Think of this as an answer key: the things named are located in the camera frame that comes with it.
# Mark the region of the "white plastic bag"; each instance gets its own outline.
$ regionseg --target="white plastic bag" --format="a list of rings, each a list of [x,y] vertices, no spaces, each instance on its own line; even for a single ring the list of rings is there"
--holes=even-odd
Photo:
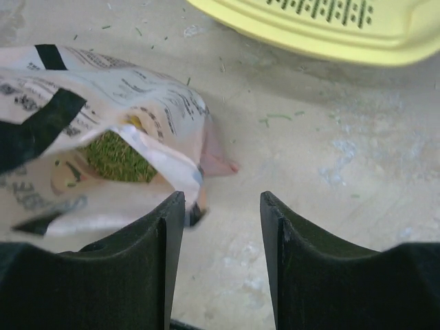
[[[54,97],[62,91],[67,98]],[[3,225],[59,210],[65,214],[50,223],[46,235],[92,230],[104,235],[150,212],[174,190],[185,193],[190,215],[194,208],[206,207],[204,175],[238,170],[224,160],[200,95],[170,76],[69,47],[0,49],[3,137],[8,123],[16,129],[31,122],[30,143],[39,145],[46,138],[41,136],[54,128],[37,131],[81,100],[75,114],[70,113],[74,119],[43,153],[32,150],[28,155],[22,144],[9,151],[0,142],[3,163],[17,154],[36,157],[0,176]],[[46,111],[50,101],[52,115],[45,115],[42,109]],[[43,116],[39,124],[37,114]],[[119,134],[158,171],[151,183],[105,181],[74,150],[107,130]]]

